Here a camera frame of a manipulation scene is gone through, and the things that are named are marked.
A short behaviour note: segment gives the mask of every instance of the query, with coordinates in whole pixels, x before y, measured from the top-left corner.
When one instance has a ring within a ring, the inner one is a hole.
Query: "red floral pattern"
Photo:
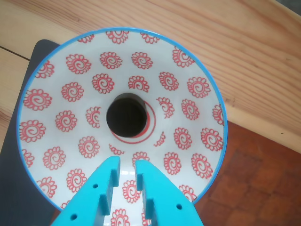
[[[173,50],[173,60],[179,67],[189,67],[194,63],[194,60],[192,60],[190,56],[186,55],[186,53],[176,46]]]
[[[117,148],[113,147],[112,145],[109,144],[109,148],[111,150],[111,152],[113,152],[115,155],[122,155],[125,152],[118,150]]]
[[[214,106],[214,109],[212,110],[212,115],[214,119],[217,121],[218,124],[224,125],[224,118],[222,115],[222,107],[221,105]]]
[[[50,77],[55,71],[54,66],[50,63],[48,60],[38,71],[38,74],[36,75],[36,78],[47,78]]]
[[[136,152],[135,154],[133,154],[132,163],[133,163],[134,168],[135,168],[136,161],[141,160],[141,159],[150,161],[150,158],[147,156],[146,152]]]
[[[174,131],[174,141],[182,150],[188,149],[192,143],[188,130],[180,127]]]
[[[52,97],[42,89],[32,89],[26,91],[24,105],[34,111],[43,111],[51,104]]]
[[[161,146],[164,143],[165,138],[166,138],[166,136],[165,136],[164,132],[162,132],[160,139],[154,144],[154,146],[155,147]]]
[[[87,122],[93,127],[93,128],[99,128],[99,116],[100,116],[100,107],[90,107],[87,110],[86,119]]]
[[[64,151],[61,150],[60,147],[53,147],[52,149],[48,149],[44,153],[43,162],[44,166],[49,168],[50,170],[57,170],[61,167],[65,162],[66,155]]]
[[[192,100],[185,99],[182,101],[182,111],[186,118],[190,120],[196,120],[199,116],[198,107]]]
[[[206,79],[201,77],[193,77],[192,79],[189,79],[187,87],[189,92],[196,98],[206,97],[211,91]]]
[[[19,132],[20,139],[25,142],[36,142],[41,139],[46,131],[46,127],[38,120],[29,120],[27,122],[21,122]]]
[[[179,189],[181,192],[183,192],[183,194],[186,196],[186,198],[188,198],[190,202],[193,202],[197,198],[197,196],[193,192],[193,189],[188,185],[180,185]]]
[[[88,35],[88,36],[83,37],[81,39],[78,39],[78,42],[82,42],[82,43],[91,42],[93,38],[94,38],[94,35],[91,34],[91,35]]]
[[[92,80],[93,87],[99,92],[99,93],[110,93],[114,89],[115,83],[112,81],[112,79],[109,77],[108,74],[97,74],[93,77]]]
[[[176,90],[179,87],[178,80],[169,72],[161,72],[159,79],[161,85],[169,91]]]
[[[70,200],[68,200],[67,202],[63,202],[61,205],[61,208],[65,209],[65,207],[68,205],[69,202],[70,202]]]
[[[122,59],[114,52],[104,52],[100,55],[100,62],[108,69],[115,69],[121,66]]]
[[[130,226],[125,209],[115,210],[112,213],[111,226]]]
[[[152,60],[147,56],[147,53],[135,52],[132,54],[132,62],[138,68],[149,69],[152,66]]]
[[[160,40],[160,38],[157,38],[152,35],[148,35],[148,34],[144,34],[144,33],[140,33],[140,34],[142,35],[142,38],[144,39],[144,41],[149,44],[157,43]]]
[[[72,192],[78,192],[83,184],[86,182],[87,178],[81,169],[72,169],[67,174],[67,187]]]
[[[213,170],[207,158],[201,154],[195,153],[191,158],[191,165],[193,170],[201,178],[210,178],[212,176]]]
[[[32,156],[32,154],[30,152],[28,152],[26,149],[22,150],[22,154],[25,159],[27,167],[28,168],[31,167],[33,164],[33,160],[34,160],[34,157]]]
[[[79,140],[79,152],[85,157],[91,159],[99,152],[99,145],[95,137],[83,137]]]
[[[62,132],[69,132],[76,126],[77,118],[72,114],[71,111],[60,112],[56,116],[55,124],[56,127]]]
[[[205,147],[211,151],[220,151],[222,150],[223,141],[221,136],[214,129],[204,128],[201,132],[201,137]]]
[[[181,161],[177,153],[168,152],[165,154],[164,167],[171,175],[176,175],[182,167]]]
[[[55,194],[55,190],[57,189],[55,181],[52,180],[52,177],[47,177],[43,178],[42,180],[38,180],[37,184],[49,198],[52,198],[52,196]]]
[[[70,82],[62,87],[63,98],[75,102],[84,95],[84,89],[77,82]]]
[[[128,88],[129,89],[138,89],[144,92],[149,92],[149,85],[147,81],[142,76],[132,76],[129,78],[128,81]]]
[[[159,97],[157,100],[159,101],[159,104],[161,105],[162,110],[164,111],[165,119],[170,118],[174,114],[173,104],[168,98],[165,97]]]
[[[137,191],[136,181],[127,180],[122,187],[123,196],[129,203],[137,202],[140,198],[141,192]]]
[[[91,63],[81,54],[70,54],[66,57],[66,64],[70,71],[76,74],[83,74],[90,70]]]
[[[125,32],[125,31],[106,32],[106,35],[109,37],[109,39],[111,39],[112,42],[116,44],[124,43],[128,39],[127,34],[129,34],[129,32]]]

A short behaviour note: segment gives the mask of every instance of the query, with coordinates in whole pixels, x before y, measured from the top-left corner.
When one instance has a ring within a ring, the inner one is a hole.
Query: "wooden table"
[[[301,153],[301,17],[274,0],[0,0],[0,144],[38,40],[139,27],[191,50],[228,119]]]

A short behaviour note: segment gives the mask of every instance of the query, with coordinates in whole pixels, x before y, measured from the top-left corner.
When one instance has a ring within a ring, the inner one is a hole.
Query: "red spiral flower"
[[[38,180],[37,184],[49,198],[52,198],[52,196],[55,194],[57,186],[55,184],[55,181],[52,180],[52,177],[47,177],[43,178],[42,180]]]
[[[61,167],[65,162],[66,155],[64,151],[61,150],[60,147],[53,147],[52,149],[48,149],[44,153],[43,162],[44,166],[49,168],[50,170],[57,170]]]
[[[72,192],[78,192],[83,184],[86,182],[87,178],[81,169],[72,169],[67,174],[67,187]]]
[[[122,59],[114,52],[104,52],[100,55],[100,62],[108,69],[115,69],[121,66]]]
[[[84,89],[77,82],[70,82],[62,87],[63,98],[75,102],[84,95]]]
[[[140,198],[141,192],[137,191],[136,181],[127,180],[122,187],[123,196],[129,203],[137,202]]]
[[[159,75],[161,85],[169,90],[176,90],[179,87],[178,80],[169,72],[161,72]]]
[[[83,37],[81,39],[78,39],[78,42],[82,42],[82,43],[91,42],[93,38],[94,38],[94,35],[91,34],[91,35],[88,35],[88,36]]]
[[[27,167],[28,168],[31,167],[33,164],[33,160],[34,160],[34,157],[32,156],[32,154],[30,152],[28,152],[26,149],[22,149],[22,154],[23,154],[23,157],[27,164]]]
[[[147,81],[144,79],[144,77],[132,76],[129,78],[128,88],[129,89],[138,89],[138,90],[142,90],[142,91],[148,93],[150,87],[147,84]]]
[[[187,87],[190,93],[196,98],[203,98],[208,96],[210,90],[209,84],[206,79],[201,77],[193,77],[187,82]]]
[[[56,116],[55,124],[56,127],[62,132],[69,132],[76,126],[77,118],[72,114],[71,111],[60,112]]]
[[[114,89],[115,83],[112,81],[112,79],[109,77],[108,74],[97,74],[93,77],[92,80],[93,87],[99,92],[99,93],[110,93]]]
[[[90,107],[87,110],[86,119],[87,122],[93,127],[93,128],[99,128],[99,116],[100,116],[100,107]]]
[[[111,39],[112,42],[116,44],[124,43],[128,39],[127,34],[129,34],[129,32],[125,32],[125,31],[106,32],[106,35],[109,37],[109,39]]]
[[[180,172],[182,165],[178,154],[174,152],[168,152],[165,154],[164,167],[171,175],[175,175]]]
[[[91,63],[81,54],[70,54],[66,57],[66,64],[70,71],[76,74],[83,74],[90,70]]]
[[[24,105],[34,111],[43,111],[51,104],[52,97],[42,89],[32,89],[26,91]]]
[[[46,131],[46,127],[38,120],[29,120],[27,122],[21,122],[19,132],[20,139],[25,142],[35,142],[41,139]]]
[[[38,71],[36,78],[47,78],[50,77],[55,71],[54,66],[48,60]]]
[[[180,127],[174,131],[174,141],[182,150],[188,149],[192,143],[188,130]]]
[[[199,116],[198,107],[192,100],[185,99],[182,101],[182,111],[186,118],[190,120],[196,120]]]
[[[201,137],[205,147],[211,151],[220,151],[222,149],[223,141],[217,131],[204,128],[202,129]]]
[[[212,176],[213,170],[207,158],[201,154],[195,153],[191,158],[191,165],[193,170],[201,178],[210,178]]]
[[[152,60],[147,56],[147,53],[135,52],[132,54],[132,62],[138,68],[149,69],[152,66]]]

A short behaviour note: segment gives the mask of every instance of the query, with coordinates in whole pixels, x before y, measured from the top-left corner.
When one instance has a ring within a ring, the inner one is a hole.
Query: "red swirl design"
[[[99,145],[95,137],[83,137],[79,140],[79,152],[85,158],[92,158],[99,152]]]
[[[62,87],[63,98],[75,102],[84,95],[84,89],[77,82],[70,82]]]
[[[188,130],[180,127],[174,131],[174,141],[182,150],[188,149],[192,143]]]
[[[138,68],[149,69],[152,66],[152,60],[147,56],[147,53],[135,52],[132,54],[132,62]]]
[[[182,111],[186,118],[190,120],[196,120],[199,116],[196,103],[192,100],[185,99],[182,101]]]
[[[70,71],[76,74],[83,74],[90,70],[91,63],[81,54],[70,54],[66,57],[66,64]]]
[[[179,67],[189,67],[194,63],[190,56],[186,55],[182,50],[174,47],[173,60]]]
[[[122,59],[114,52],[104,52],[100,55],[100,62],[108,69],[115,69],[121,66]]]
[[[191,158],[191,165],[196,175],[201,178],[210,178],[212,176],[213,170],[207,158],[201,154],[195,153]]]
[[[19,132],[20,139],[25,142],[35,142],[41,139],[46,131],[46,127],[38,120],[29,120],[27,122],[21,122]]]
[[[142,91],[148,93],[150,87],[149,87],[147,81],[144,79],[144,77],[132,76],[129,78],[128,88],[129,89],[138,89],[138,90],[142,90]]]
[[[137,191],[136,181],[128,180],[123,184],[122,187],[123,196],[129,203],[137,202],[140,198],[141,192]]]
[[[201,77],[193,77],[192,79],[189,79],[187,87],[189,92],[196,98],[206,97],[211,91],[206,79]]]
[[[78,192],[83,184],[86,182],[87,178],[81,169],[72,169],[67,174],[67,187],[72,192]]]
[[[35,76],[36,78],[47,78],[50,77],[55,71],[54,71],[54,66],[50,63],[48,60],[38,71],[37,75]]]
[[[211,151],[220,151],[223,147],[222,137],[214,129],[204,128],[201,132],[201,138],[205,147]]]
[[[178,154],[174,152],[168,152],[165,154],[164,167],[171,175],[176,175],[178,172],[180,172],[182,165]]]
[[[129,34],[129,32],[125,32],[125,31],[106,32],[106,35],[109,37],[109,39],[111,39],[113,43],[116,43],[119,45],[121,43],[124,43],[128,39],[127,34]]]
[[[64,151],[61,150],[60,147],[53,147],[52,149],[48,149],[44,153],[43,162],[44,166],[49,168],[50,170],[57,170],[61,167],[65,162],[66,155]]]
[[[108,74],[97,74],[92,80],[93,87],[102,94],[110,93],[114,89],[115,83]]]

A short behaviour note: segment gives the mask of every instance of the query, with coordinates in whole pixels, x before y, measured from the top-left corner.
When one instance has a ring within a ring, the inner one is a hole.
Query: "terracotta tile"
[[[254,222],[254,215],[241,210],[234,210],[225,226],[253,226]]]
[[[269,194],[250,187],[238,207],[252,214],[257,214],[269,197]]]
[[[235,207],[247,191],[247,184],[224,175],[210,199],[218,203]]]
[[[259,218],[272,224],[282,224],[287,219],[291,202],[278,194],[273,194],[262,207]]]
[[[271,193],[283,175],[277,161],[265,158],[251,180],[251,185],[258,190]]]
[[[249,182],[259,168],[260,163],[260,160],[251,157],[250,155],[235,152],[225,174],[230,175],[239,181]]]
[[[209,200],[203,208],[200,218],[206,226],[222,226],[227,221],[231,212],[230,207]]]

